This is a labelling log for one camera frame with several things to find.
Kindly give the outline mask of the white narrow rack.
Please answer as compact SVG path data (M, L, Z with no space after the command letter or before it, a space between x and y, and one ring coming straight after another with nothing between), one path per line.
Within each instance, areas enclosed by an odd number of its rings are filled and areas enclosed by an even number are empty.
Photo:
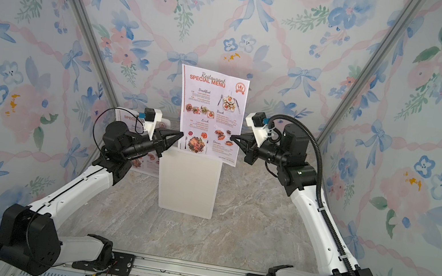
M159 207L210 219L223 164L175 147L165 151L159 162Z
M124 140L122 140L120 142L121 143L121 151L120 152L125 158L130 159L130 162L133 160L133 157L131 156L131 154L133 154L135 151L136 152L139 151L141 153L141 156L144 156L147 154L145 152L145 146L148 141L145 141L144 143L142 143L140 145L132 144L130 142L129 134L128 134L128 137L126 138L126 140L127 140L126 142Z

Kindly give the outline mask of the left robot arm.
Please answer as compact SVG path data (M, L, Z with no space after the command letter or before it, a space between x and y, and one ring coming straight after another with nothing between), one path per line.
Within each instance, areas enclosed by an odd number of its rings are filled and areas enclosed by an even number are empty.
M100 155L71 182L29 205L14 204L0 222L0 261L32 276L67 263L84 262L98 273L115 263L113 242L103 236L62 237L58 229L96 195L118 184L133 161L150 153L162 157L184 133L153 128L131 132L120 121L110 123Z

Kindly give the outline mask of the white narrow rack front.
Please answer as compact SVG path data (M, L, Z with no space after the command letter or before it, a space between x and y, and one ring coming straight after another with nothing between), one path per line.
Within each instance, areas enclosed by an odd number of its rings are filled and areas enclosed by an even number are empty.
M121 151L120 152L125 158L130 159L130 162L133 160L133 157L131 156L131 154L133 154L135 151L136 152L139 151L141 153L141 156L144 156L147 154L145 152L145 146L148 141L145 141L144 143L142 143L140 145L132 144L130 142L129 134L128 134L128 137L126 138L126 140L127 140L126 142L124 140L122 140L120 142L121 143Z

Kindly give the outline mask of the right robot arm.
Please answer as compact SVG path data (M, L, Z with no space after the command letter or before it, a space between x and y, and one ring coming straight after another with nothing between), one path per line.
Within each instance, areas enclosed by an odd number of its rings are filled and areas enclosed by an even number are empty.
M267 276L373 276L351 254L325 202L323 161L313 134L292 117L286 120L285 128L278 130L274 117L251 113L245 120L251 132L230 138L244 153L247 164L260 159L276 166L273 176L299 212L316 255L316 273L280 265L269 268Z

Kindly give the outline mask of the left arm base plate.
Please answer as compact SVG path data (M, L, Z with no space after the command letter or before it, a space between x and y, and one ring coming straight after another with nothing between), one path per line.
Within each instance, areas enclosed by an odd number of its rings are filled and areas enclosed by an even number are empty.
M130 253L113 251L111 255L103 255L96 261L77 261L72 263L72 269L85 270L94 273L108 273L117 276L129 276L136 256Z

